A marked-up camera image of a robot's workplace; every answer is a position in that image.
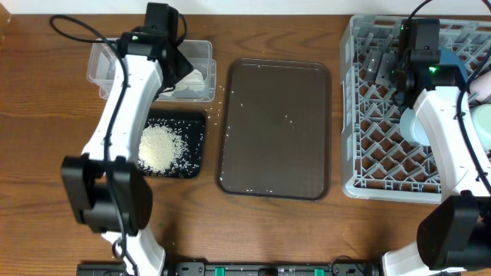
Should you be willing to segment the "white napkin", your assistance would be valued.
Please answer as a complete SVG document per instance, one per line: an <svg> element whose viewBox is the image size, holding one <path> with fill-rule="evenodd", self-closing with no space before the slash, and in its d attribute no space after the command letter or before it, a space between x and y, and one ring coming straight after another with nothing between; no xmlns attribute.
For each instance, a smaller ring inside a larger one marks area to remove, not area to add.
<svg viewBox="0 0 491 276"><path fill-rule="evenodd" d="M170 97L174 93L180 91L187 91L187 90L193 92L200 92L204 88L205 88L205 82L204 82L203 74L197 69L194 69L191 73L189 73L182 80L180 80L174 88L165 89L163 95Z"/></svg>

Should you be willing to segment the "dark blue plate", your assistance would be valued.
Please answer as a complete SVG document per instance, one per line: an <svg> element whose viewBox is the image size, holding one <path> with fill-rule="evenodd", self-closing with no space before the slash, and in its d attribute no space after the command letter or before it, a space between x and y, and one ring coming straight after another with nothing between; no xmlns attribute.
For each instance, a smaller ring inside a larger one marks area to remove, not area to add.
<svg viewBox="0 0 491 276"><path fill-rule="evenodd" d="M464 81L467 82L468 75L467 75L466 67L463 61L460 59L460 57L448 48L439 46L439 50L440 50L440 64L456 65L460 69L460 73L463 75Z"/></svg>

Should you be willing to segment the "light blue bowl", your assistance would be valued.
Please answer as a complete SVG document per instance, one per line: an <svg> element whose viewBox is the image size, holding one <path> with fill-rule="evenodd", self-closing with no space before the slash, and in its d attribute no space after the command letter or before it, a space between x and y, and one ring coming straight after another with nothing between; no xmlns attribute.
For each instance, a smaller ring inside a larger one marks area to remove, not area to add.
<svg viewBox="0 0 491 276"><path fill-rule="evenodd" d="M399 122L400 134L411 146L429 146L425 129L413 109L407 108Z"/></svg>

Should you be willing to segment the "pink cup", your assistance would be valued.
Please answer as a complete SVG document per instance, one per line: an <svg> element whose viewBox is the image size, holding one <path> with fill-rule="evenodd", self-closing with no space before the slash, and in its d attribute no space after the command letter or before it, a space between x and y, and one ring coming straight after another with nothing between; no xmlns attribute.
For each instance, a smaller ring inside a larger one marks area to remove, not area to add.
<svg viewBox="0 0 491 276"><path fill-rule="evenodd" d="M490 98L491 93L491 71L477 77L470 84L470 93L476 101L485 102Z"/></svg>

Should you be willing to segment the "mint green bowl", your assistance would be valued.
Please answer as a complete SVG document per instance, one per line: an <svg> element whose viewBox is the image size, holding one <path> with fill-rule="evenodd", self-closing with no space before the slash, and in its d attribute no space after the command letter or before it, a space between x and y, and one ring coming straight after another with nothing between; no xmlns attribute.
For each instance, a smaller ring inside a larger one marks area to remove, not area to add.
<svg viewBox="0 0 491 276"><path fill-rule="evenodd" d="M489 103L479 105L471 110L471 117L477 136L485 151L490 150L491 140L491 106Z"/></svg>

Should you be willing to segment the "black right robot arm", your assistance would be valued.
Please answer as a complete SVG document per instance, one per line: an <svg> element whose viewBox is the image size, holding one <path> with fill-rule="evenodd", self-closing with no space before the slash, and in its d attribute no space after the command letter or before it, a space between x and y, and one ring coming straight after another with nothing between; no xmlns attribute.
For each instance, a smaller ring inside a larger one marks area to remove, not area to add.
<svg viewBox="0 0 491 276"><path fill-rule="evenodd" d="M397 86L427 135L440 175L441 203L415 242L381 259L385 275L435 275L490 266L490 162L476 134L460 69L414 65Z"/></svg>

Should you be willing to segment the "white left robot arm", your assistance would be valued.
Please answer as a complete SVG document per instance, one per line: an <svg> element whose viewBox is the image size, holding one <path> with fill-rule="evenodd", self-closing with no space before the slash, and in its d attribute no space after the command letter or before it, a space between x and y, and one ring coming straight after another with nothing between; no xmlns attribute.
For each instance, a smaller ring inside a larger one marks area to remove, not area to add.
<svg viewBox="0 0 491 276"><path fill-rule="evenodd" d="M193 70L167 33L125 32L109 43L118 63L104 111L81 155L61 177L74 217L111 242L135 275L161 275L166 253L148 225L153 193L138 169L152 102Z"/></svg>

